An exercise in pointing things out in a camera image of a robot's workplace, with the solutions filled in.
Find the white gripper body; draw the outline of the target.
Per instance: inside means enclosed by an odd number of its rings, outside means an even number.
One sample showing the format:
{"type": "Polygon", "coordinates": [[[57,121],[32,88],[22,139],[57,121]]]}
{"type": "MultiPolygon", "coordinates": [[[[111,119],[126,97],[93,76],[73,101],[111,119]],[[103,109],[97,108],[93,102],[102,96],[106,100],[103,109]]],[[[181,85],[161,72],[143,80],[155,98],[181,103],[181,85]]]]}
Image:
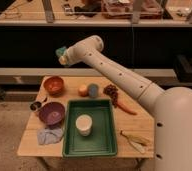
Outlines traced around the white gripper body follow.
{"type": "Polygon", "coordinates": [[[71,49],[70,48],[67,48],[64,55],[59,58],[59,62],[63,66],[71,66],[72,65],[71,49]]]}

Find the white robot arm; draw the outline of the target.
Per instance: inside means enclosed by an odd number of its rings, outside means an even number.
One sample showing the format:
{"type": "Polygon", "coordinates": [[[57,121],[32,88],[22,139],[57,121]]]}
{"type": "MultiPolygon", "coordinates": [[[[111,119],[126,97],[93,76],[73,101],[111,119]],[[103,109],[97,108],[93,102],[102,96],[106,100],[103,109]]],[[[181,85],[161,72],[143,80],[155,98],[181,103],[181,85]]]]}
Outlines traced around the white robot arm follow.
{"type": "Polygon", "coordinates": [[[102,54],[103,40],[93,35],[56,50],[59,62],[83,62],[106,76],[155,117],[155,171],[192,171],[192,89],[162,89],[102,54]]]}

